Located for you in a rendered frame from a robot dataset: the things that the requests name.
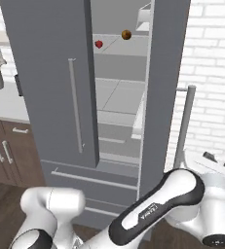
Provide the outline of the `grey freezer drawer front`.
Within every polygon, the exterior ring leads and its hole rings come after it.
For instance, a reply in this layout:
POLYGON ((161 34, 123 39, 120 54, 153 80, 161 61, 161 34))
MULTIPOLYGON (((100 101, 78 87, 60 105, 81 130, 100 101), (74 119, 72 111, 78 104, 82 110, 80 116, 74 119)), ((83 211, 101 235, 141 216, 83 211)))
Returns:
POLYGON ((101 160, 96 168, 41 160, 48 186, 82 190, 86 198, 85 211, 74 223, 103 229, 129 205, 136 201, 137 190, 123 189, 51 174, 51 171, 90 177, 99 180, 137 186, 138 165, 114 160, 101 160))

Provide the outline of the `grey fridge door with bins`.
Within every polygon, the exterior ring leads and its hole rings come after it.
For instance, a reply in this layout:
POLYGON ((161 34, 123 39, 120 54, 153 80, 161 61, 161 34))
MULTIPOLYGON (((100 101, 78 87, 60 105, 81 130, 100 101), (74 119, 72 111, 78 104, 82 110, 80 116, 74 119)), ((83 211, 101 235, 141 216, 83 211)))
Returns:
POLYGON ((161 181, 191 0, 152 0, 137 195, 161 181))

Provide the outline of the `brown drawer front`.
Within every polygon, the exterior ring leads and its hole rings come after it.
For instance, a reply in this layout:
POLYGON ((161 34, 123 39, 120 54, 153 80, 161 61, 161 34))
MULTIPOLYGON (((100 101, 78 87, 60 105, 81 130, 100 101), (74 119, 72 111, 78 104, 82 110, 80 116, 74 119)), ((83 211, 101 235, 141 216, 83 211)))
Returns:
POLYGON ((32 130, 29 124, 21 124, 21 123, 3 121, 2 126, 4 128, 4 132, 8 135, 17 135, 17 136, 31 136, 32 135, 32 130), (19 128, 19 129, 28 129, 29 132, 27 134, 16 133, 16 132, 13 132, 14 127, 19 128))

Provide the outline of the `white fridge door bin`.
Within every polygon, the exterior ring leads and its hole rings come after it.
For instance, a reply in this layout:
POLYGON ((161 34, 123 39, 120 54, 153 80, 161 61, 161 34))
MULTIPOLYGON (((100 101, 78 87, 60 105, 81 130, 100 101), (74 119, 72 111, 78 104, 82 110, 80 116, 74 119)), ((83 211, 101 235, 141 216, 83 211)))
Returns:
POLYGON ((138 32, 147 32, 150 27, 151 4, 148 3, 138 10, 137 23, 135 30, 138 32))
POLYGON ((134 119, 131 138, 132 139, 140 139, 141 138, 141 130, 143 124, 143 109, 144 109, 144 101, 145 101, 145 94, 142 94, 140 104, 134 119))

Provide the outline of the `grey fridge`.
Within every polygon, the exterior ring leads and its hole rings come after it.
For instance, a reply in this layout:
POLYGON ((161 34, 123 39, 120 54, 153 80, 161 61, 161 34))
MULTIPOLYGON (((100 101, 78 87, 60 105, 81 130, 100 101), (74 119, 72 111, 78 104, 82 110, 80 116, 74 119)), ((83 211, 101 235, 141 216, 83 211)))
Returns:
POLYGON ((128 27, 127 17, 151 0, 90 0, 94 48, 94 78, 99 161, 135 163, 140 167, 141 138, 131 132, 142 94, 146 93, 147 32, 128 27), (124 40, 121 33, 132 36, 124 40), (98 49, 94 42, 103 42, 98 49))

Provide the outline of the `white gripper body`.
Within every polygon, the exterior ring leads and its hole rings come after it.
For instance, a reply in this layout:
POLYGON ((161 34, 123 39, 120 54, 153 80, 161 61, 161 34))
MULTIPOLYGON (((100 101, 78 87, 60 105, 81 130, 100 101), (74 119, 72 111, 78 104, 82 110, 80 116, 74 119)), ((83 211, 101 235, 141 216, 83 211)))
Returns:
POLYGON ((218 162, 209 160, 198 153, 183 152, 184 165, 199 174, 218 173, 225 177, 225 166, 218 162))

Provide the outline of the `black wall socket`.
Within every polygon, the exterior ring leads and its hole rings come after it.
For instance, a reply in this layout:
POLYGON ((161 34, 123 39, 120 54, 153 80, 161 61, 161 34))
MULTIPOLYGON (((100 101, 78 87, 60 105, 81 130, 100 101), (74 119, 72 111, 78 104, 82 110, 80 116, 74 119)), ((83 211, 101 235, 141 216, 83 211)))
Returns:
POLYGON ((16 85, 17 85, 19 96, 23 96, 21 85, 20 85, 20 81, 19 81, 19 74, 15 75, 15 81, 16 81, 16 85))

